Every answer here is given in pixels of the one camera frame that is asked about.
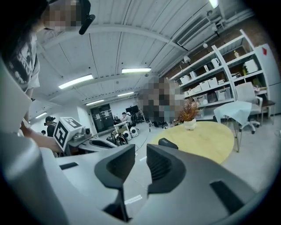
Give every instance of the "black headphones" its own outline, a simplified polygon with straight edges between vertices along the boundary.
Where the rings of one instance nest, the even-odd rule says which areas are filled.
[[[56,1],[58,1],[58,0],[49,0],[48,3],[52,4]],[[86,19],[84,21],[81,21],[82,26],[79,30],[79,34],[83,35],[87,31],[87,29],[89,28],[91,23],[94,21],[96,16],[93,14],[90,15],[91,3],[89,2],[89,0],[78,0],[78,1],[81,4],[82,12],[86,13]]]

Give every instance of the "round table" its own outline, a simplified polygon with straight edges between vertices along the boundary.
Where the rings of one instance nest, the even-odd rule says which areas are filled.
[[[169,128],[150,143],[158,145],[161,138],[176,144],[180,151],[203,156],[218,164],[229,156],[234,146],[234,136],[227,126],[207,121],[197,122],[193,131],[187,131],[183,124]]]

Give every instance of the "bottle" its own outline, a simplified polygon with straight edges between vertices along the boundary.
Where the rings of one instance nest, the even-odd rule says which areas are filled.
[[[234,55],[235,55],[236,58],[240,57],[240,55],[239,55],[239,53],[237,51],[234,51]]]

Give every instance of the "graphic t-shirt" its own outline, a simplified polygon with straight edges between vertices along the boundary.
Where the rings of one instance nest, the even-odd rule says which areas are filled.
[[[9,72],[24,92],[40,86],[38,79],[40,64],[36,56],[36,40],[36,34],[31,33],[25,45],[7,64]]]

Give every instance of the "person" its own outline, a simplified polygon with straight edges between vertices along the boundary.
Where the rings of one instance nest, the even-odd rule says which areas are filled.
[[[16,40],[16,48],[6,49],[2,54],[8,71],[19,87],[32,97],[33,89],[39,87],[40,63],[36,55],[36,33],[43,29],[57,29],[68,31],[81,25],[89,17],[91,4],[89,0],[57,0],[44,5],[40,14],[36,14],[35,21],[30,27],[23,24],[29,30]],[[53,152],[61,152],[54,138],[46,137],[30,128],[29,112],[24,116],[19,133],[32,138],[39,147],[51,149]]]
[[[125,112],[122,113],[122,118],[121,118],[122,122],[127,122],[129,124],[131,124],[132,120],[131,117],[129,115],[127,115]]]
[[[47,127],[47,136],[48,137],[53,137],[53,135],[54,135],[54,130],[55,130],[56,125],[57,125],[57,123],[54,122],[55,119],[56,118],[51,117],[51,116],[47,116],[46,119],[45,119],[45,121],[46,121],[45,124],[46,124],[46,126],[48,126]]]

